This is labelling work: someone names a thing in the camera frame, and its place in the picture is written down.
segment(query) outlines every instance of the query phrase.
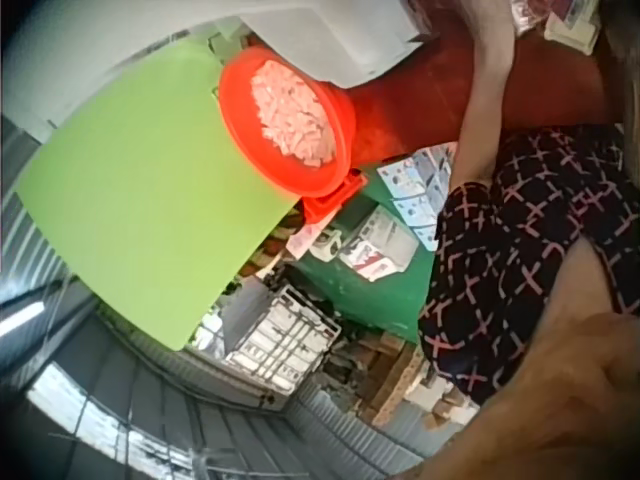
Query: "green table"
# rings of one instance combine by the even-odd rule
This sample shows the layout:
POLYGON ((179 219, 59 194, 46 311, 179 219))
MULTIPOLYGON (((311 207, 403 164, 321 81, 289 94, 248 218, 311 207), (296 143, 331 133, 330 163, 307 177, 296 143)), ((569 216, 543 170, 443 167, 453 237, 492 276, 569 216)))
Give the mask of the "green table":
MULTIPOLYGON (((375 169, 365 173, 369 184, 345 205, 332 222, 333 227, 346 234, 351 233, 377 204, 400 218, 375 169)), ((420 245, 407 271, 373 283, 338 259, 324 263, 307 254, 296 267, 333 302, 338 311, 351 320, 381 328, 415 343, 417 319, 429 289, 433 257, 432 252, 420 245)))

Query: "patterned blouse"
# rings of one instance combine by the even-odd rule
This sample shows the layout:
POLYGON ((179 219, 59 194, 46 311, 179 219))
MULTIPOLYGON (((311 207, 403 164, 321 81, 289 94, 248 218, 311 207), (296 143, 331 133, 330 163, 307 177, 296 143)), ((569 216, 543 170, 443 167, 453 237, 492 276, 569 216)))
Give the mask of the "patterned blouse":
POLYGON ((640 315, 640 191, 613 126, 549 128, 502 146, 490 188, 467 183, 438 223, 425 355, 482 404, 513 376, 573 243, 602 261, 618 313, 640 315))

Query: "white box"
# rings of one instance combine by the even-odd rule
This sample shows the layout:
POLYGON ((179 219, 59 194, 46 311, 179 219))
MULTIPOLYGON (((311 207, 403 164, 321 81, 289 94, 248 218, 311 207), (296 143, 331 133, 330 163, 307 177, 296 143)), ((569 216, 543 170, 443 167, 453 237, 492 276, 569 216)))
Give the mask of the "white box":
POLYGON ((370 282, 404 272, 418 248, 418 239, 400 220, 378 206, 347 242, 339 257, 370 282))

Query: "window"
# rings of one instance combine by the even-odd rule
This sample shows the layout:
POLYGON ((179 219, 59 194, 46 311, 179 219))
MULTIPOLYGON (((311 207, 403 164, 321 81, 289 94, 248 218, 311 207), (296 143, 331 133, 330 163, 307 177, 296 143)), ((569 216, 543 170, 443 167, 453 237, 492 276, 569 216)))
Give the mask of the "window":
POLYGON ((118 463, 124 464, 126 461, 128 436, 129 465, 135 470, 163 480, 192 478, 188 452, 168 445, 147 432, 127 428, 122 419, 91 397, 87 398, 86 392, 56 363, 49 364, 42 372, 27 393, 27 398, 71 434, 76 431, 80 419, 78 438, 118 463))

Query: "fluorescent light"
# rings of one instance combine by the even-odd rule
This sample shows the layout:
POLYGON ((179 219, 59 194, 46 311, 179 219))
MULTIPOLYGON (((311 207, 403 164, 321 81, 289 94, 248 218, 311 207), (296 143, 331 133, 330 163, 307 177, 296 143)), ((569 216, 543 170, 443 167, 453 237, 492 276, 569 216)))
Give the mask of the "fluorescent light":
POLYGON ((6 318, 0 322, 0 337, 5 336, 12 330, 15 330, 20 325, 24 325, 29 320, 37 317, 44 312, 43 302, 33 302, 31 305, 27 305, 22 310, 14 313, 9 318, 6 318))

